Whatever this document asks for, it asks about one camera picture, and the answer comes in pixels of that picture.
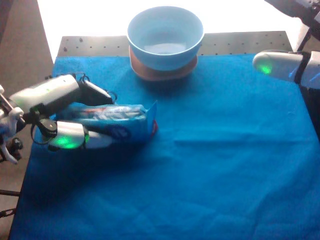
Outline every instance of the packet of wet wipes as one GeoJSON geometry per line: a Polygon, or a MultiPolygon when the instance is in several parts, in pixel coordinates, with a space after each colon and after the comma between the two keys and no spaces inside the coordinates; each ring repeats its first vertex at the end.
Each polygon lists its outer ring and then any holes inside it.
{"type": "Polygon", "coordinates": [[[157,102],[142,105],[69,106],[56,114],[57,121],[80,123],[89,131],[112,136],[115,142],[148,141],[157,131],[157,102]]]}

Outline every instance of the bowl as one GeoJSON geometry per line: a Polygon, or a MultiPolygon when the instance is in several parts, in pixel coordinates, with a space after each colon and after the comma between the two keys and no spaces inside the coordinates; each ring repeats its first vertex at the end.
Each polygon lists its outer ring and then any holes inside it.
{"type": "Polygon", "coordinates": [[[204,37],[200,19],[175,6],[158,6],[136,15],[127,38],[136,58],[147,67],[173,71],[197,55],[204,37]]]}

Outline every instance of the blue cloth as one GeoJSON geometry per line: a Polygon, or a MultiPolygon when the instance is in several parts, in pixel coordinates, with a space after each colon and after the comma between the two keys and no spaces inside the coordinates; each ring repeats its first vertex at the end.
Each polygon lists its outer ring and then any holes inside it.
{"type": "Polygon", "coordinates": [[[320,145],[297,85],[253,55],[203,56],[187,78],[144,82],[127,57],[58,57],[119,104],[158,100],[145,145],[33,144],[11,239],[320,239],[320,145]]]}

